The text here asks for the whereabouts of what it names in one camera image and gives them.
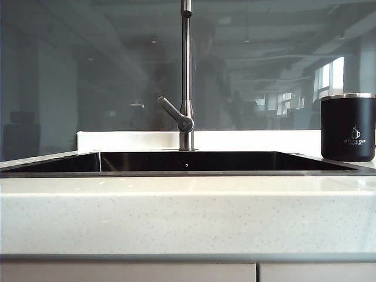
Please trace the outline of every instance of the logo on mug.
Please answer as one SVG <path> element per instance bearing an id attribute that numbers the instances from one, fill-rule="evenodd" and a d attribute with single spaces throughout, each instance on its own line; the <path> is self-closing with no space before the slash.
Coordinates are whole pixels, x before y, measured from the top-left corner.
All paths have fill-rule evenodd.
<path id="1" fill-rule="evenodd" d="M 348 145 L 363 145 L 365 143 L 365 139 L 359 139 L 360 136 L 361 133 L 355 125 L 351 131 L 351 139 L 345 139 L 344 143 Z"/>
<path id="2" fill-rule="evenodd" d="M 353 128 L 352 128 L 352 132 L 351 132 L 351 137 L 353 139 L 358 139 L 360 137 L 361 133 L 360 131 L 357 130 L 357 126 L 355 125 Z"/>

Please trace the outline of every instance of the mug lid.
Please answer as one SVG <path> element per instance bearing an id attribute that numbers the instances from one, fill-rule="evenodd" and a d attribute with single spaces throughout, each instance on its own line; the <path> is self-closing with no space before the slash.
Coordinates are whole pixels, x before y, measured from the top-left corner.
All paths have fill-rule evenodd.
<path id="1" fill-rule="evenodd" d="M 321 101 L 333 100 L 333 99 L 344 99 L 344 98 L 376 98 L 376 95 L 372 93 L 345 93 L 345 94 L 337 94 L 337 95 L 332 95 L 332 96 L 325 96 L 321 98 Z"/>

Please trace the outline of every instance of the cabinet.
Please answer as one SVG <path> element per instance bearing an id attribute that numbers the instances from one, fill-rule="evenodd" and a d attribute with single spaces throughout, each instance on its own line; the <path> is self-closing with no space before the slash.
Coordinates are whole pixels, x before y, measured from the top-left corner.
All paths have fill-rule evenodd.
<path id="1" fill-rule="evenodd" d="M 374 263 L 260 264 L 260 282 L 375 282 Z"/>
<path id="2" fill-rule="evenodd" d="M 6 282 L 256 282 L 255 264 L 3 261 Z"/>

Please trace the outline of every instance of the black sink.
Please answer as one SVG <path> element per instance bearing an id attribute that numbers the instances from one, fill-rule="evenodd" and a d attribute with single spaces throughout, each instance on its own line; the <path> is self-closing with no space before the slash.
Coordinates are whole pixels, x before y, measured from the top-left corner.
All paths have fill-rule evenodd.
<path id="1" fill-rule="evenodd" d="M 367 167 L 280 152 L 89 153 L 6 167 L 1 177 L 376 175 Z"/>

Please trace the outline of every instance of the black mug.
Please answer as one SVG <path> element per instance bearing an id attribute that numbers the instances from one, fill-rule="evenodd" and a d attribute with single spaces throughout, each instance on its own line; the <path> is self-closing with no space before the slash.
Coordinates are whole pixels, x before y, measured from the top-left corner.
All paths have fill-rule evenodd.
<path id="1" fill-rule="evenodd" d="M 368 162 L 375 156 L 376 98 L 349 93 L 321 100 L 321 154 L 325 159 Z"/>

